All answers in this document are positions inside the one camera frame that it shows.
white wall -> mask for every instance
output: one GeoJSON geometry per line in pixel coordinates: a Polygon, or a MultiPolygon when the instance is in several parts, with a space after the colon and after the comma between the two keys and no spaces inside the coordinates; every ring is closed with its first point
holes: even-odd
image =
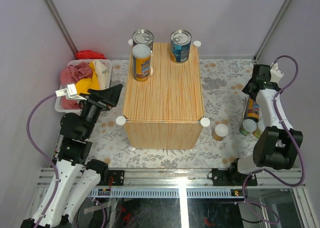
{"type": "MultiPolygon", "coordinates": [[[[60,70],[73,55],[43,0],[0,0],[0,6],[0,226],[13,228],[47,165],[27,138],[28,115],[59,87],[60,70]]],[[[49,154],[60,127],[53,105],[43,104],[31,122],[36,143],[49,154]]]]}
{"type": "MultiPolygon", "coordinates": [[[[320,2],[293,0],[262,54],[260,63],[270,64],[280,55],[292,55],[299,63],[296,82],[281,96],[287,118],[296,130],[303,133],[301,150],[307,170],[306,184],[311,201],[320,219],[320,2]]],[[[281,87],[294,75],[290,60],[280,60],[279,68],[286,76],[281,87]]]]}
{"type": "Polygon", "coordinates": [[[202,58],[253,57],[284,0],[53,0],[79,50],[128,58],[127,41],[141,28],[156,42],[177,29],[200,40],[202,58]]]}

floral tablecloth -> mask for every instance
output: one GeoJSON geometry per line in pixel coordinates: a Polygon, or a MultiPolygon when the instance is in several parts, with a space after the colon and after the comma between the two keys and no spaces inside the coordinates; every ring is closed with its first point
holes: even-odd
{"type": "MultiPolygon", "coordinates": [[[[112,62],[112,86],[126,84],[128,65],[129,60],[112,62]]],[[[241,90],[250,79],[252,69],[251,59],[200,60],[205,117],[211,124],[202,129],[191,150],[132,148],[124,128],[115,123],[116,118],[122,115],[123,88],[117,107],[100,115],[90,139],[93,146],[88,160],[103,160],[110,167],[223,168],[237,157],[252,154],[257,139],[239,133],[247,97],[241,90]],[[229,135],[220,142],[212,138],[212,130],[218,123],[229,127],[229,135]]]]}

wooden box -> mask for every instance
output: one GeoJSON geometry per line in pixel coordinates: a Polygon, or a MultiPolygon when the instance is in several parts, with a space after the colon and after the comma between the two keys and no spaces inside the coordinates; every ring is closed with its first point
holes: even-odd
{"type": "Polygon", "coordinates": [[[154,43],[154,73],[144,82],[133,76],[132,55],[126,82],[124,129],[135,148],[191,149],[202,130],[204,116],[198,49],[191,45],[189,59],[177,64],[170,44],[154,43]]]}

bamboo shelf top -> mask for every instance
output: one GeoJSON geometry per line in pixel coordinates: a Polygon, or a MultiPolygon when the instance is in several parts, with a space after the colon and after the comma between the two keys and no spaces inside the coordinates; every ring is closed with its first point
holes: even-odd
{"type": "Polygon", "coordinates": [[[123,106],[128,120],[195,122],[204,116],[198,49],[191,45],[182,64],[171,61],[169,49],[167,43],[153,44],[153,76],[144,82],[134,79],[130,56],[123,106]]]}

pile of clothes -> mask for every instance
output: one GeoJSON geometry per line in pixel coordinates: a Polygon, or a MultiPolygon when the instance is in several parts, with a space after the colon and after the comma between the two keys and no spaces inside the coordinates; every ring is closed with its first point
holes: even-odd
{"type": "MultiPolygon", "coordinates": [[[[106,59],[103,54],[83,50],[76,55],[78,60],[81,59],[106,59]]],[[[109,71],[107,67],[99,60],[94,60],[89,64],[80,62],[73,66],[69,65],[60,73],[60,81],[63,87],[67,84],[75,84],[77,93],[87,94],[88,89],[102,90],[107,88],[107,77],[109,71]]],[[[61,107],[64,109],[80,109],[78,101],[68,100],[62,97],[61,107]]]]}

